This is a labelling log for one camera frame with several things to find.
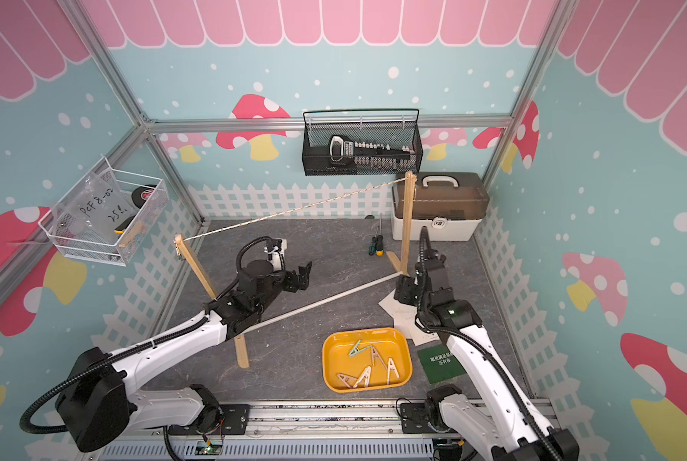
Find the postcard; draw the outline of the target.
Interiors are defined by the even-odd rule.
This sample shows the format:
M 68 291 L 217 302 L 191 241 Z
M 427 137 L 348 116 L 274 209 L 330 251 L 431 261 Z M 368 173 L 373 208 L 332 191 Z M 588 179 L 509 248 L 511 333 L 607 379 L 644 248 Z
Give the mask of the postcard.
M 406 339 L 413 341 L 415 346 L 431 343 L 439 340 L 436 333 L 425 333 L 417 325 L 414 315 L 404 315 L 395 321 L 395 328 L 401 332 Z
M 397 301 L 394 291 L 381 300 L 379 305 L 392 317 L 393 327 L 403 335 L 407 335 L 409 330 L 415 325 L 417 309 L 412 305 L 405 305 Z
M 431 384 L 466 374 L 459 360 L 444 345 L 419 350 L 417 355 L 426 378 Z

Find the white clothespin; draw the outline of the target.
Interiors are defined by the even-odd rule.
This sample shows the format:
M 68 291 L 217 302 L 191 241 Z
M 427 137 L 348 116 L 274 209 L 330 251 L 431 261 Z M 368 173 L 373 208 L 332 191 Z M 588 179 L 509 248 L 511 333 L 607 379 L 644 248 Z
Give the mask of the white clothespin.
M 393 384 L 395 381 L 400 379 L 400 374 L 397 369 L 397 365 L 392 357 L 388 358 L 387 361 L 387 384 Z
M 366 388 L 370 385 L 370 377 L 372 376 L 372 367 L 367 366 L 363 372 L 358 376 L 353 388 Z

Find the green clothespin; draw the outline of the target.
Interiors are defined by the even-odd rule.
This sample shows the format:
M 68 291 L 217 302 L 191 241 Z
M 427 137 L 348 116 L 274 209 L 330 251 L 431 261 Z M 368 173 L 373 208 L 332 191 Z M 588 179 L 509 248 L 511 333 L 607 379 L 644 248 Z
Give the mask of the green clothespin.
M 357 340 L 354 343 L 354 345 L 352 346 L 352 348 L 348 352 L 349 357 L 355 357 L 355 355 L 359 355 L 359 353 L 361 353 L 362 350 L 360 349 L 360 344 L 361 344 L 361 340 Z

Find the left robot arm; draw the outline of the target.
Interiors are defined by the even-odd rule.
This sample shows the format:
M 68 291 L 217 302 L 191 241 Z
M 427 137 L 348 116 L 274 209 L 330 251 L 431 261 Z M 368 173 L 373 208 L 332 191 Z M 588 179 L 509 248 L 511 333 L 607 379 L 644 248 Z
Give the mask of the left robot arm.
M 144 391 L 149 381 L 180 362 L 239 337 L 261 322 L 283 292 L 310 284 L 311 264 L 290 270 L 286 242 L 261 236 L 236 255 L 235 278 L 186 322 L 133 346 L 82 353 L 63 382 L 32 403 L 20 418 L 23 432 L 67 432 L 82 453 L 97 451 L 127 431 L 172 426 L 205 436 L 222 427 L 224 409 L 201 384 Z

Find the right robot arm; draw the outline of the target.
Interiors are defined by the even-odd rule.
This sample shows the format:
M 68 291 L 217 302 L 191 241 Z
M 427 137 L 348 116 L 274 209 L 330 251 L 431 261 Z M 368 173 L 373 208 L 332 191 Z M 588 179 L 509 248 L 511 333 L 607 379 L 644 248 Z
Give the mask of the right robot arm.
M 434 249 L 429 232 L 418 239 L 416 274 L 401 276 L 395 301 L 416 309 L 415 325 L 436 334 L 461 364 L 488 411 L 481 413 L 462 391 L 444 385 L 424 403 L 433 430 L 457 432 L 470 446 L 469 457 L 485 460 L 576 460 L 577 440 L 556 428 L 536 409 L 505 367 L 473 306 L 454 296 L 446 257 Z

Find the green yellow screwdriver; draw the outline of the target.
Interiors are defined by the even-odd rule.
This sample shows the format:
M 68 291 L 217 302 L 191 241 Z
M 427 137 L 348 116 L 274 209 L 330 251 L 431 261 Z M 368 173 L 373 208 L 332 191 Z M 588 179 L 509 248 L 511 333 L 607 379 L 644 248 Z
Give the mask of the green yellow screwdriver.
M 372 236 L 372 241 L 370 242 L 370 247 L 368 247 L 369 255 L 377 255 L 378 257 L 383 257 L 384 255 L 384 236 L 382 234 L 382 217 L 379 217 L 377 223 L 376 234 Z

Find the brown white toolbox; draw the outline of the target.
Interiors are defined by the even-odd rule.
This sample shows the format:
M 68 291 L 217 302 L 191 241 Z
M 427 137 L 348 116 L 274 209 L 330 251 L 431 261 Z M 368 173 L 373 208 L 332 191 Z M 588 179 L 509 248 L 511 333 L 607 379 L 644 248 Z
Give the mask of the brown white toolbox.
M 420 172 L 411 222 L 411 238 L 423 227 L 432 241 L 468 241 L 486 217 L 490 196 L 478 174 Z

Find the yellow plastic tray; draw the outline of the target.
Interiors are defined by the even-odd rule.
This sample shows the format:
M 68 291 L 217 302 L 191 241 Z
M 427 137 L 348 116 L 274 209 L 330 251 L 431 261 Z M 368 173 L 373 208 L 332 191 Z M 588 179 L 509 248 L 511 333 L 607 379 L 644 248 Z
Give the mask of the yellow plastic tray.
M 349 357 L 348 352 L 357 340 L 361 340 L 359 355 Z M 370 349 L 376 347 L 386 366 L 372 368 L 370 385 L 366 388 L 347 389 L 337 379 L 337 374 L 360 376 L 363 370 L 372 367 Z M 387 361 L 392 357 L 397 365 L 400 379 L 387 384 Z M 412 378 L 414 371 L 406 338 L 394 328 L 371 328 L 370 330 L 351 330 L 331 334 L 322 345 L 322 376 L 326 386 L 339 394 L 383 390 L 403 386 Z

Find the black white tool in basket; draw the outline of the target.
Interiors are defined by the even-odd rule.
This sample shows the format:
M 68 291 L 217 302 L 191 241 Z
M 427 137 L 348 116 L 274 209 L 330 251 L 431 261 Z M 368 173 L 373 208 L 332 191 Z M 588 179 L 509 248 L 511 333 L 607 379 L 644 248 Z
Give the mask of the black white tool in basket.
M 418 153 L 410 146 L 395 149 L 390 144 L 354 141 L 332 136 L 328 144 L 328 159 L 334 166 L 372 170 L 407 170 L 414 168 Z

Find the black tape roll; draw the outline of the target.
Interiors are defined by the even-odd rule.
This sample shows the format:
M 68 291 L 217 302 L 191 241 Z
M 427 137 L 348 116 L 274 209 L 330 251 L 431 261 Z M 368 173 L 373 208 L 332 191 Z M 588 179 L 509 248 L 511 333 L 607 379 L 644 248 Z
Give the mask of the black tape roll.
M 153 195 L 153 192 L 155 191 L 155 186 L 152 186 L 149 184 L 148 186 L 137 186 L 132 192 L 131 192 L 131 201 L 136 207 L 136 209 L 141 209 L 147 201 L 149 201 L 149 198 L 151 198 L 151 195 Z

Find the yellow black utility knife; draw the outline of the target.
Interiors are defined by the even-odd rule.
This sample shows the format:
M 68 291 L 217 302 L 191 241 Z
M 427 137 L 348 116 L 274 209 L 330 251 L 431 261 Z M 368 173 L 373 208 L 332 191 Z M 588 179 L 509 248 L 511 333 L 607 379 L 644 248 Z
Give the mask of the yellow black utility knife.
M 123 221 L 115 230 L 115 234 L 123 234 L 128 227 L 130 226 L 131 222 L 134 220 L 135 215 L 132 215 L 128 217 L 125 221 Z

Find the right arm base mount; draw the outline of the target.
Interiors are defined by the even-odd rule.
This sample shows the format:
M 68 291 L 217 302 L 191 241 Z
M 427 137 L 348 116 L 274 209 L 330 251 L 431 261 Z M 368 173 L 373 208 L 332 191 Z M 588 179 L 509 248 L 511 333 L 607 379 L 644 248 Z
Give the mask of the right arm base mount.
M 425 403 L 399 401 L 395 412 L 405 434 L 456 434 L 457 431 L 439 422 Z

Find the black mesh wall basket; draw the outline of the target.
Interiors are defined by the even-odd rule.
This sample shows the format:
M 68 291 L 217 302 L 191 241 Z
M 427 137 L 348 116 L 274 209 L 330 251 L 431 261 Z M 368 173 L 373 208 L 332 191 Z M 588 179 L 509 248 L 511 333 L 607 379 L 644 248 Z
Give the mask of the black mesh wall basket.
M 305 111 L 307 176 L 400 175 L 420 171 L 418 109 Z

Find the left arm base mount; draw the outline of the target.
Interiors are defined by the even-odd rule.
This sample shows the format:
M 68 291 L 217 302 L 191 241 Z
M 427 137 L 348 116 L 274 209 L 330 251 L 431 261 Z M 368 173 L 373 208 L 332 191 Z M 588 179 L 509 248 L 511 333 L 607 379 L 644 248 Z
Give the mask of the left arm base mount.
M 203 409 L 197 419 L 188 426 L 171 426 L 172 436 L 228 436 L 245 435 L 249 423 L 250 405 L 215 405 Z

